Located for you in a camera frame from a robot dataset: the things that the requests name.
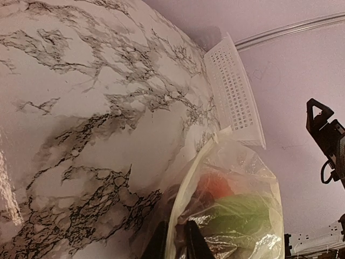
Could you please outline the fake orange carrot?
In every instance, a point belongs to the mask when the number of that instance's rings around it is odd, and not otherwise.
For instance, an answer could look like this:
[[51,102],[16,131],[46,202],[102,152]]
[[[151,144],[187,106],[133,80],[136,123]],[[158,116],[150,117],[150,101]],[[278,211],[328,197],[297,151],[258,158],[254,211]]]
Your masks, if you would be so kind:
[[197,190],[209,192],[214,199],[220,199],[234,195],[225,176],[219,173],[206,173],[201,176]]

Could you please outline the clear zip top bag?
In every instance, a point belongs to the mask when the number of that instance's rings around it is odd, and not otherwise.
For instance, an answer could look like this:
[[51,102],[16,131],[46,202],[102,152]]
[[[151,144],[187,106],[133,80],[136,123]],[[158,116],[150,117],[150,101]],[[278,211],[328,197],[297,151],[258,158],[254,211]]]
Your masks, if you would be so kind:
[[165,258],[284,258],[278,180],[229,128],[188,165],[172,207]]

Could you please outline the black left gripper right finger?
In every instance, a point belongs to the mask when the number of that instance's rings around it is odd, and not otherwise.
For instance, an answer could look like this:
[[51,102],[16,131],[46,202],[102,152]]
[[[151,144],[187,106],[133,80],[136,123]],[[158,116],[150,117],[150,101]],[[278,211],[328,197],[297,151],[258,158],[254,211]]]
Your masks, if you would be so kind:
[[195,221],[187,221],[184,227],[187,245],[187,258],[209,258],[209,251]]

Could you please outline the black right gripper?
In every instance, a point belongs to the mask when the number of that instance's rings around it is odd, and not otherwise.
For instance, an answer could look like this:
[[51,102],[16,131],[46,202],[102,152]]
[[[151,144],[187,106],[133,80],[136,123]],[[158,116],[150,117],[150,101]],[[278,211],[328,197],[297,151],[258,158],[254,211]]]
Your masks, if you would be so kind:
[[[337,144],[340,137],[344,135],[344,127],[337,119],[328,122],[328,119],[334,115],[334,111],[328,106],[314,98],[309,99],[306,105],[306,129],[327,157],[330,166],[336,167]],[[314,107],[320,110],[320,113],[316,116],[314,116],[313,112]]]

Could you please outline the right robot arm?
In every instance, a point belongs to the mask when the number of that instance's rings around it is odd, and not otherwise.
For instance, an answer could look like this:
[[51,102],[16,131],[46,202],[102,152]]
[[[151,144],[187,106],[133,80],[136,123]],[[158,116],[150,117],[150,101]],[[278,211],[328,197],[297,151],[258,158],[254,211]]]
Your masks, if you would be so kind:
[[327,157],[321,168],[321,182],[324,184],[341,181],[344,183],[344,127],[333,120],[334,111],[315,99],[307,101],[306,129]]

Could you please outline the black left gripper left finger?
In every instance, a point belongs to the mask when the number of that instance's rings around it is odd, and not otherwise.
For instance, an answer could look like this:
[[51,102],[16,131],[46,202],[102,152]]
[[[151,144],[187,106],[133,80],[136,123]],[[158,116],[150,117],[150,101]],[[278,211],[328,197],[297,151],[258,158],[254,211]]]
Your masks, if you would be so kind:
[[167,221],[161,221],[157,225],[141,259],[164,259],[168,226],[169,223]]

